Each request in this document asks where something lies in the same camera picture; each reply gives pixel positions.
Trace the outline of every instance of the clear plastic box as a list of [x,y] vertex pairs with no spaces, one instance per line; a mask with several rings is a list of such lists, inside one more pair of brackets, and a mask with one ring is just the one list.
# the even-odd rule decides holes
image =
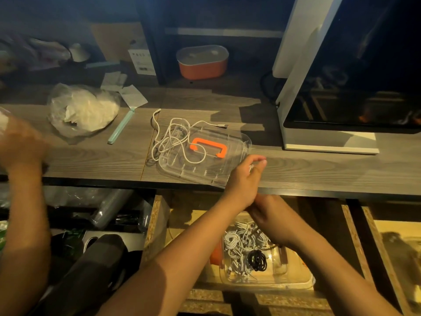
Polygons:
[[[236,222],[252,222],[253,219],[247,212],[240,213],[227,231],[235,229]],[[314,284],[314,278],[308,267],[304,264],[296,252],[285,247],[275,247],[263,250],[266,256],[267,269],[250,271],[248,275],[241,276],[229,269],[233,268],[232,259],[229,257],[222,239],[223,262],[220,266],[221,281],[226,284],[248,287],[276,288],[276,289],[308,289]]]
[[[182,127],[175,126],[171,136],[183,139],[186,131]],[[251,149],[250,138],[240,131],[233,131],[215,126],[197,126],[190,129],[190,143],[197,143],[206,150],[206,157],[199,164],[204,155],[203,149],[188,142],[183,143],[183,154],[181,145],[171,147],[168,141],[165,148],[168,151],[159,157],[159,165],[163,170],[172,175],[183,177],[199,184],[209,184],[225,188],[231,171],[241,163]]]

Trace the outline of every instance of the wooden drawer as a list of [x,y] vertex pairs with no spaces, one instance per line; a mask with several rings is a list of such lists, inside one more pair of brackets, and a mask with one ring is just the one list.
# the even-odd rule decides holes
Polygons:
[[421,315],[421,203],[348,201],[378,291]]
[[[157,191],[141,266],[210,209],[219,196],[220,193],[214,192]],[[284,199],[313,228],[318,230],[363,277],[373,283],[366,257],[346,205],[334,199],[304,197],[285,197]],[[271,289],[246,292],[238,286],[222,283],[218,266],[211,265],[205,266],[180,311],[218,312],[226,315],[245,314],[245,310],[242,308],[248,312],[252,311],[256,315],[267,315],[268,313],[272,315],[333,315],[325,299],[323,286],[318,282],[311,289]]]

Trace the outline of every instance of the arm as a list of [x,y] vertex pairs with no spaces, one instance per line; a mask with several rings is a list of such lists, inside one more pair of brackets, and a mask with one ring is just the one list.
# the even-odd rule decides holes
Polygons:
[[[260,162],[249,173],[254,161]],[[215,206],[133,275],[97,315],[176,315],[225,229],[253,202],[265,166],[264,157],[249,155],[231,173]]]
[[22,120],[9,117],[0,138],[0,164],[9,177],[11,206],[0,258],[0,316],[25,315],[47,286],[50,229],[42,191],[47,144]]
[[339,307],[352,316],[400,315],[280,196],[258,194],[249,213],[275,244],[298,252],[316,279],[323,281],[327,291],[333,293],[335,301],[329,302],[331,306],[339,303]]

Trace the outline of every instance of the forearm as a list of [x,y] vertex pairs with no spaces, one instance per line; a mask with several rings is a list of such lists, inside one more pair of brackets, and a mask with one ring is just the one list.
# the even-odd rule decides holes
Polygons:
[[322,278],[328,290],[334,294],[334,304],[339,303],[350,315],[400,315],[374,286],[310,227],[302,234],[297,248],[297,252],[313,271],[316,279]]
[[98,315],[114,315],[117,311],[122,316],[132,315],[140,310],[145,315],[176,315],[233,221],[236,211],[232,206],[222,200],[203,214],[130,278]]
[[6,245],[0,260],[0,289],[8,304],[0,312],[22,315],[44,293],[50,267],[50,229],[41,172],[9,175],[11,207]]

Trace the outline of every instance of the coiled black cable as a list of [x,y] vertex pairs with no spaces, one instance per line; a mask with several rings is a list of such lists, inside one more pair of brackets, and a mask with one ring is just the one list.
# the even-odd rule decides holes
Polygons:
[[266,256],[261,250],[251,251],[247,256],[247,261],[255,271],[264,272],[267,268]]

